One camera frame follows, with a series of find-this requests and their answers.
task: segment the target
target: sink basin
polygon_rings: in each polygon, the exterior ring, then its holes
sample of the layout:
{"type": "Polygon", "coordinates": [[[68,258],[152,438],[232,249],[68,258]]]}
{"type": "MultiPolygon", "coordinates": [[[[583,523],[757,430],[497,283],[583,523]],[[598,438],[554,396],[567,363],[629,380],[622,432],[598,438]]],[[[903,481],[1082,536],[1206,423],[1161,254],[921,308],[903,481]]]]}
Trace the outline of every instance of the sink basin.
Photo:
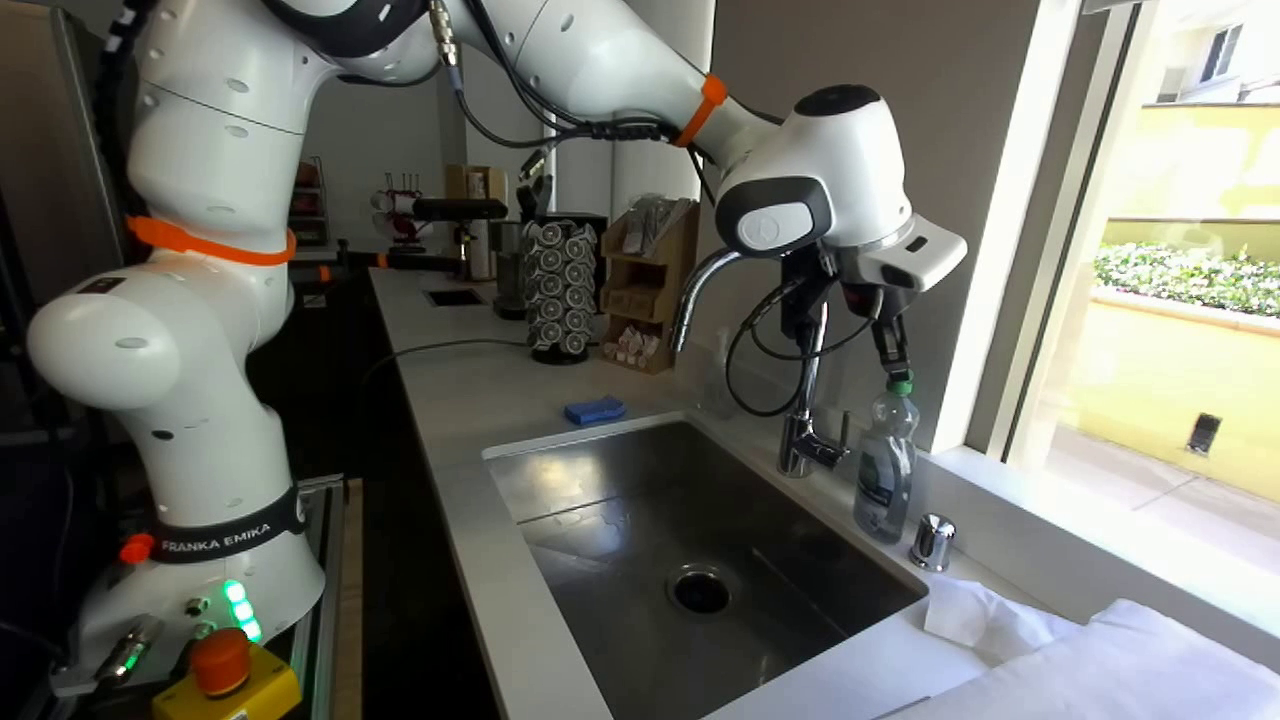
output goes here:
{"type": "Polygon", "coordinates": [[[703,717],[922,598],[687,422],[487,472],[618,720],[703,717]]]}

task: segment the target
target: countertop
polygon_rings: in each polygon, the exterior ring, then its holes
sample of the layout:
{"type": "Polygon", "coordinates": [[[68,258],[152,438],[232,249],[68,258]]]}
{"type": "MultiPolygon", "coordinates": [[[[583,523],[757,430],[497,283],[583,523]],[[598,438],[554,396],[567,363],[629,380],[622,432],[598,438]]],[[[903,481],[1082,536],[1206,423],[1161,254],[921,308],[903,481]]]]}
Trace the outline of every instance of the countertop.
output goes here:
{"type": "MultiPolygon", "coordinates": [[[[499,321],[485,283],[459,283],[445,274],[373,269],[373,290],[504,717],[611,717],[485,469],[485,449],[574,432],[561,417],[567,401],[617,396],[629,417],[681,413],[848,546],[890,573],[921,576],[903,561],[903,549],[883,549],[852,528],[848,498],[827,475],[779,475],[777,422],[708,406],[708,389],[692,380],[698,371],[687,371],[684,360],[681,371],[637,371],[594,356],[534,363],[521,348],[522,325],[499,321]],[[431,290],[476,290],[478,304],[431,304],[431,290]]],[[[962,555],[955,555],[951,573],[991,579],[962,555]]],[[[921,619],[922,601],[711,717],[883,717],[987,672],[980,658],[921,631],[921,619]]]]}

